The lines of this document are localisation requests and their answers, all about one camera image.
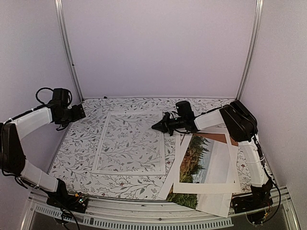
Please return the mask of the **white picture frame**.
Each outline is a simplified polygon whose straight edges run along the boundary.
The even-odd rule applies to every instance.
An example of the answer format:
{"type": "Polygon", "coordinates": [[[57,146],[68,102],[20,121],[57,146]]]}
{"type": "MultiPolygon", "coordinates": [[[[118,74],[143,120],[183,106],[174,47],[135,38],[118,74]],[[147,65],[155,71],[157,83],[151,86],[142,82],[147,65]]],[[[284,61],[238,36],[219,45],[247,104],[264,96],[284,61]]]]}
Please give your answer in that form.
{"type": "Polygon", "coordinates": [[[92,171],[109,175],[165,175],[164,135],[152,129],[162,115],[159,110],[108,112],[92,171]]]}

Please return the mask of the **landscape photo print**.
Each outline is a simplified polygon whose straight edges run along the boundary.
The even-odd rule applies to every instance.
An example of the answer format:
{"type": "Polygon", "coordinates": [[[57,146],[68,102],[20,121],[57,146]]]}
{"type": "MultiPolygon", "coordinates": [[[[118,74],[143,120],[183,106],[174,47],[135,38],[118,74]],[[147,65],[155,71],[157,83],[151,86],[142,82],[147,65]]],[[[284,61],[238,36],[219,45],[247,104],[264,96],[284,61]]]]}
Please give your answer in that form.
{"type": "Polygon", "coordinates": [[[208,138],[207,134],[227,134],[213,130],[192,134],[182,160],[177,161],[173,192],[181,194],[224,194],[240,191],[236,170],[238,147],[230,141],[222,143],[208,138]]]}

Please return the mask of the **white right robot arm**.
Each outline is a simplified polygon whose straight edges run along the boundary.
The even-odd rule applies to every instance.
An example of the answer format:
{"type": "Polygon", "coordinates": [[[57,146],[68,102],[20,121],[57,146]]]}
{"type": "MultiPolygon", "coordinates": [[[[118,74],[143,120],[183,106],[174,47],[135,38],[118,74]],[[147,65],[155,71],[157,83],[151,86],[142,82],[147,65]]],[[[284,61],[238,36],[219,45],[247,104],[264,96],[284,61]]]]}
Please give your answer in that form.
{"type": "Polygon", "coordinates": [[[225,124],[229,136],[236,141],[244,152],[251,175],[251,190],[256,191],[248,199],[252,209],[263,205],[268,192],[273,187],[271,177],[265,169],[264,154],[262,152],[257,129],[257,120],[252,113],[239,101],[214,108],[208,112],[195,116],[188,101],[176,103],[178,117],[171,118],[166,112],[162,120],[152,125],[153,130],[173,135],[178,129],[185,129],[187,133],[197,133],[209,127],[225,124]]]}

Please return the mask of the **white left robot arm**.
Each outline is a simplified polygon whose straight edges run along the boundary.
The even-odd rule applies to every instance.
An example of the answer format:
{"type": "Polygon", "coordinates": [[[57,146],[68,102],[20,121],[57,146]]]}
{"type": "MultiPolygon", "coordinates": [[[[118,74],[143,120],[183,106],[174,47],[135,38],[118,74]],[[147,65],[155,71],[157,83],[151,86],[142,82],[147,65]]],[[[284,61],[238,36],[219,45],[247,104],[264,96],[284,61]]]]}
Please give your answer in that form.
{"type": "Polygon", "coordinates": [[[55,124],[59,129],[85,118],[81,104],[69,105],[61,100],[51,100],[15,117],[9,118],[0,125],[0,169],[4,176],[13,177],[24,188],[40,189],[52,196],[61,208],[71,204],[65,183],[31,161],[40,150],[35,145],[41,141],[39,129],[55,124]]]}

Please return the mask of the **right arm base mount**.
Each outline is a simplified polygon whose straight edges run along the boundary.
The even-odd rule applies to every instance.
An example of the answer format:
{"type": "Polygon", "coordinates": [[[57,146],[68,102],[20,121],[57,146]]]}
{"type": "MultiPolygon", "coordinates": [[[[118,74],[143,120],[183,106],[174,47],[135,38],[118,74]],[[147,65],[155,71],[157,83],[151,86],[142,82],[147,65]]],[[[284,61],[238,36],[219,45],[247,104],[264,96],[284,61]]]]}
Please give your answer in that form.
{"type": "Polygon", "coordinates": [[[272,187],[270,182],[262,187],[251,186],[251,195],[235,196],[231,201],[231,207],[236,214],[269,207],[273,204],[270,194],[272,187]]]}

